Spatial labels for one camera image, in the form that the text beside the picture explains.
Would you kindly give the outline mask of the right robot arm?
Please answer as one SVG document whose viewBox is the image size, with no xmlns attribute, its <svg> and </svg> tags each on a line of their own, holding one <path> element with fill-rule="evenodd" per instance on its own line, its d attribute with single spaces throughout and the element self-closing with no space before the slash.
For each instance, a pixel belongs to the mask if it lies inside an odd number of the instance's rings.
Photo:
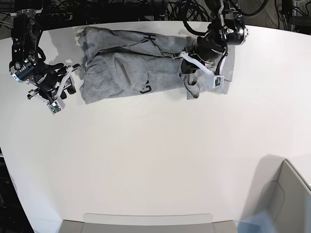
<svg viewBox="0 0 311 233">
<path fill-rule="evenodd" d="M 39 47 L 43 30 L 35 19 L 36 13 L 35 9 L 22 9 L 15 13 L 11 30 L 13 44 L 9 72 L 17 82 L 35 86 L 35 89 L 28 92 L 29 100 L 36 97 L 52 104 L 57 99 L 66 99 L 67 94 L 76 93 L 71 73 L 80 65 L 45 63 L 46 56 Z"/>
</svg>

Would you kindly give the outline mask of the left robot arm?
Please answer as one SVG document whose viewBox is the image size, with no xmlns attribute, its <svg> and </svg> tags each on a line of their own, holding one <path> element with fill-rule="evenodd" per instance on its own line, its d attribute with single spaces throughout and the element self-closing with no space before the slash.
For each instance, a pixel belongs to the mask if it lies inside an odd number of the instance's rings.
<svg viewBox="0 0 311 233">
<path fill-rule="evenodd" d="M 243 14 L 231 0 L 207 0 L 205 3 L 211 11 L 206 32 L 196 31 L 188 24 L 188 10 L 191 7 L 189 0 L 179 10 L 187 31 L 197 36 L 196 43 L 185 49 L 193 61 L 183 59 L 181 70 L 184 74 L 192 74 L 207 65 L 215 65 L 213 73 L 219 75 L 229 54 L 229 47 L 240 45 L 246 39 Z"/>
</svg>

